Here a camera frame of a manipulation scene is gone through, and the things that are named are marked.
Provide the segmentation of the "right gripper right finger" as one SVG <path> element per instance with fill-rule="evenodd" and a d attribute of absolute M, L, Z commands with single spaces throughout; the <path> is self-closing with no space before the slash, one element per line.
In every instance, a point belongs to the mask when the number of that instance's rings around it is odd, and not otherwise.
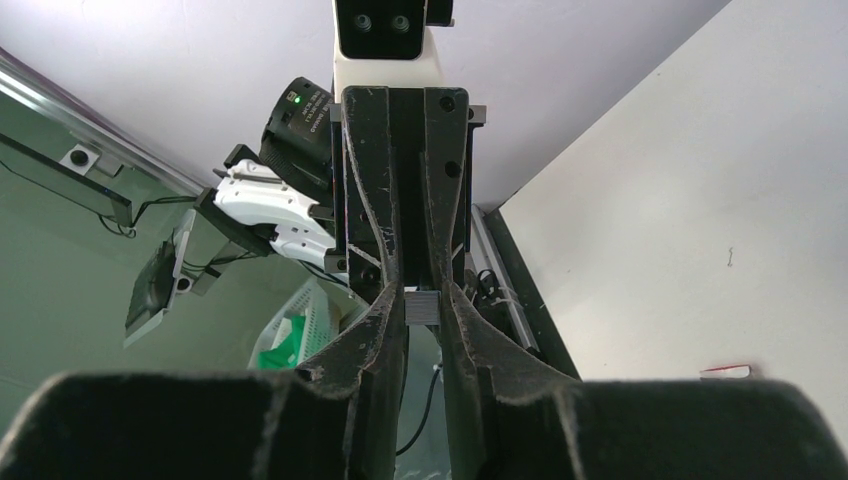
<path fill-rule="evenodd" d="M 819 411 L 769 380 L 578 381 L 441 289 L 457 479 L 843 479 Z"/>

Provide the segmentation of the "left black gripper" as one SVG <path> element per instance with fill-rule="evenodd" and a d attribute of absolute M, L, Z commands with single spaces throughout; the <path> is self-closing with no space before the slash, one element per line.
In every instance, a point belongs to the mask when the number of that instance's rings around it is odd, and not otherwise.
<path fill-rule="evenodd" d="M 347 274 L 373 302 L 385 287 L 464 285 L 473 133 L 462 88 L 347 87 L 333 133 L 342 160 Z"/>

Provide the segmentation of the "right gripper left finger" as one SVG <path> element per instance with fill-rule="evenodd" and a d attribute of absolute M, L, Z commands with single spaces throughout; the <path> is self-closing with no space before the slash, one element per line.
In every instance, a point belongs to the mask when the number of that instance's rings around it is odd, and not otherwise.
<path fill-rule="evenodd" d="M 390 479 L 403 290 L 293 370 L 65 374 L 1 444 L 5 479 Z"/>

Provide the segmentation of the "grey staple strip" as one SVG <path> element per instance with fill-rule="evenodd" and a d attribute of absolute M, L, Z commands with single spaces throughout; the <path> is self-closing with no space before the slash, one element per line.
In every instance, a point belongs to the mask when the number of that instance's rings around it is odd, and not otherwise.
<path fill-rule="evenodd" d="M 407 326 L 439 326 L 440 298 L 440 293 L 434 290 L 405 291 L 405 324 Z"/>

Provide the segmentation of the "red white staple box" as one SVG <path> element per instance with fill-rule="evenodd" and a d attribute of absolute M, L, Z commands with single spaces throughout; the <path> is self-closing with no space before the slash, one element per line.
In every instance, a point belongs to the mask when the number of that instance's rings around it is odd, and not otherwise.
<path fill-rule="evenodd" d="M 754 375 L 754 369 L 750 364 L 734 364 L 712 367 L 699 372 L 702 380 L 741 380 L 749 379 Z"/>

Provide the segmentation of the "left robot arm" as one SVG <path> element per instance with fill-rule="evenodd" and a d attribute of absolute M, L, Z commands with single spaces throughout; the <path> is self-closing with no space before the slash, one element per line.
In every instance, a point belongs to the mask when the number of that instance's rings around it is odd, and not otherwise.
<path fill-rule="evenodd" d="M 384 291 L 462 298 L 467 158 L 480 119 L 463 88 L 350 86 L 324 121 L 332 179 L 312 184 L 267 136 L 257 160 L 232 165 L 214 205 L 246 227 L 272 225 L 269 247 L 340 265 L 367 302 Z"/>

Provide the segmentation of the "green white plastic basket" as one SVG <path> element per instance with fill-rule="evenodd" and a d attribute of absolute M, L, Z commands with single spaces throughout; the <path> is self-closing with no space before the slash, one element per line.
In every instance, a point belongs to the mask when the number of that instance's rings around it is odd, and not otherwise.
<path fill-rule="evenodd" d="M 306 280 L 259 334 L 247 367 L 293 369 L 335 340 L 363 304 L 338 285 Z"/>

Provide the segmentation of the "tilted monitor tablet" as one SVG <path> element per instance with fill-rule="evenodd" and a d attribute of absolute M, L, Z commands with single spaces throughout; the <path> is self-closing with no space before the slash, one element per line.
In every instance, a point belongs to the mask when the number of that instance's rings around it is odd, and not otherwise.
<path fill-rule="evenodd" d="M 171 309 L 179 282 L 186 279 L 182 270 L 196 216 L 187 210 L 138 274 L 125 320 L 125 349 L 158 327 Z"/>

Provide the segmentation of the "aluminium rail frame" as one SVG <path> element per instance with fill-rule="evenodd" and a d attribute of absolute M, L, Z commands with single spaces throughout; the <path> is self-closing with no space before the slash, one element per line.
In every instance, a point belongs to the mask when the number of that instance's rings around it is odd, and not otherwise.
<path fill-rule="evenodd" d="M 470 255 L 477 279 L 475 302 L 486 311 L 484 317 L 497 329 L 533 355 L 540 353 L 538 343 L 513 288 L 493 235 L 477 205 L 470 207 Z"/>

